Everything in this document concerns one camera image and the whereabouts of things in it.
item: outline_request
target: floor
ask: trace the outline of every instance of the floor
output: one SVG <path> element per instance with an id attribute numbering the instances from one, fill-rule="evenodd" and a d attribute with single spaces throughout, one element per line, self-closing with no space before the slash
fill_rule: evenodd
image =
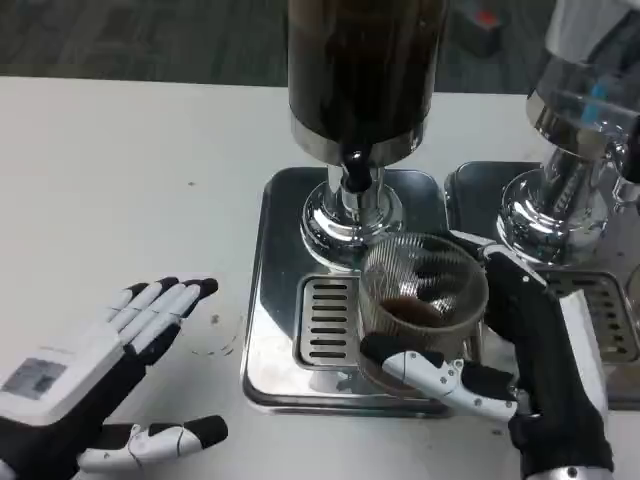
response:
<path id="1" fill-rule="evenodd" d="M 479 56 L 451 22 L 437 90 L 527 93 L 555 0 L 453 1 L 452 16 L 482 7 L 502 28 Z M 285 86 L 285 11 L 286 0 L 0 0 L 0 74 Z"/>

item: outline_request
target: red object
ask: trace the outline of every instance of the red object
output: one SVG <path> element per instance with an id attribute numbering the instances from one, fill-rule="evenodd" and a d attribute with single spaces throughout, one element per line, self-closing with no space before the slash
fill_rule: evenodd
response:
<path id="1" fill-rule="evenodd" d="M 480 10 L 476 14 L 476 20 L 487 27 L 492 27 L 498 23 L 498 18 L 488 10 Z"/>

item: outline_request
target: drip tray grate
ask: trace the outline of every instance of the drip tray grate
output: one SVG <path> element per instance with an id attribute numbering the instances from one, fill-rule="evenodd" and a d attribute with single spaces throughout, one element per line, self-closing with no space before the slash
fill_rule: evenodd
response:
<path id="1" fill-rule="evenodd" d="M 559 297 L 584 291 L 600 354 L 605 363 L 628 363 L 638 358 L 638 344 L 622 289 L 604 272 L 538 270 Z"/>
<path id="2" fill-rule="evenodd" d="M 302 286 L 298 354 L 305 366 L 358 364 L 358 279 L 314 276 Z"/>

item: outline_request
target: tabletop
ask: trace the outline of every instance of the tabletop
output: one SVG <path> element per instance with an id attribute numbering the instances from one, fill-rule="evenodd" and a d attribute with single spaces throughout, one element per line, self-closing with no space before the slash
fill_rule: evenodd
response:
<path id="1" fill-rule="evenodd" d="M 468 161 L 543 158 L 524 103 L 436 94 L 423 146 L 397 167 L 442 185 Z M 244 397 L 262 190 L 280 169 L 320 166 L 291 138 L 285 89 L 0 78 L 0 106 L 0 370 L 124 286 L 169 274 L 220 282 L 112 420 L 220 414 L 229 438 L 145 478 L 519 478 L 505 428 L 480 419 L 275 415 Z M 639 414 L 610 416 L 618 480 L 637 477 L 639 428 Z"/>

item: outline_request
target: white robotic hand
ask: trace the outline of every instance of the white robotic hand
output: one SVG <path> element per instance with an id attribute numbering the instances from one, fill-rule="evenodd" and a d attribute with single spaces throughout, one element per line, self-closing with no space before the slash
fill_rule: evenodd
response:
<path id="1" fill-rule="evenodd" d="M 203 450 L 227 437 L 218 416 L 184 425 L 103 425 L 169 349 L 212 279 L 170 277 L 123 290 L 84 332 L 40 346 L 0 378 L 0 479 L 65 480 Z"/>

